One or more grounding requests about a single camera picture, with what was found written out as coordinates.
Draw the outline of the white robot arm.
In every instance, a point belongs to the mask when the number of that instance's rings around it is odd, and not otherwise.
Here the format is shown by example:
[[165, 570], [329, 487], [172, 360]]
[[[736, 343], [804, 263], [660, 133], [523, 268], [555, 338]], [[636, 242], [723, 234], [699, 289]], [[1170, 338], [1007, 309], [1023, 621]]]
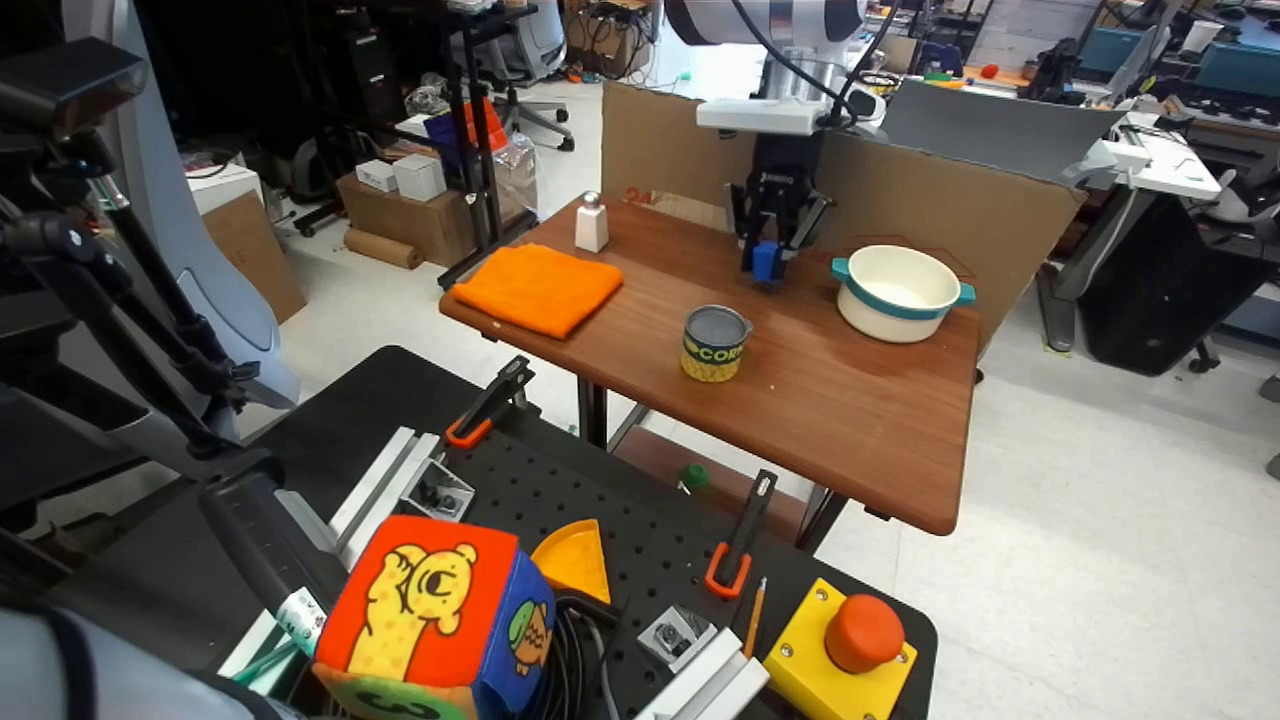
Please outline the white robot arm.
[[817, 240], [833, 201], [817, 188], [817, 162], [833, 126], [879, 126], [889, 109], [856, 75], [838, 70], [866, 0], [664, 0], [683, 42], [755, 42], [759, 84], [742, 98], [699, 98], [696, 125], [749, 133], [749, 175], [728, 188], [739, 271], [775, 282]]

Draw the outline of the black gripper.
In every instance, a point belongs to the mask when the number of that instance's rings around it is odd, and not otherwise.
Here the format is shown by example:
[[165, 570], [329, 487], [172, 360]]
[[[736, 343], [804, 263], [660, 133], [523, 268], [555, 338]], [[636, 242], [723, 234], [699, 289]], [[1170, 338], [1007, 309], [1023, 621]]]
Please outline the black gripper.
[[817, 136], [759, 136], [750, 151], [749, 188], [732, 185], [732, 226], [739, 240], [739, 271], [750, 271], [755, 217], [795, 219], [779, 263], [791, 263], [833, 210], [833, 197], [811, 197], [821, 162]]

